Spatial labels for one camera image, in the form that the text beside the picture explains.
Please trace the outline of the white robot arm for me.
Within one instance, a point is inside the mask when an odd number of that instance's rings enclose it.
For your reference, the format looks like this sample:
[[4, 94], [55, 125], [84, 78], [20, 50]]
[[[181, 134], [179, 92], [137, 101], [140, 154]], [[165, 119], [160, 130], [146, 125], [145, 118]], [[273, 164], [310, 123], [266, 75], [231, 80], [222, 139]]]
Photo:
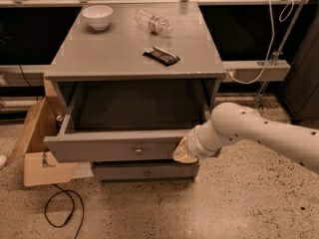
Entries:
[[319, 173], [319, 130], [263, 118], [259, 112], [235, 103], [222, 103], [210, 119], [191, 129], [173, 152], [181, 163], [216, 156], [242, 139], [266, 146], [301, 166]]

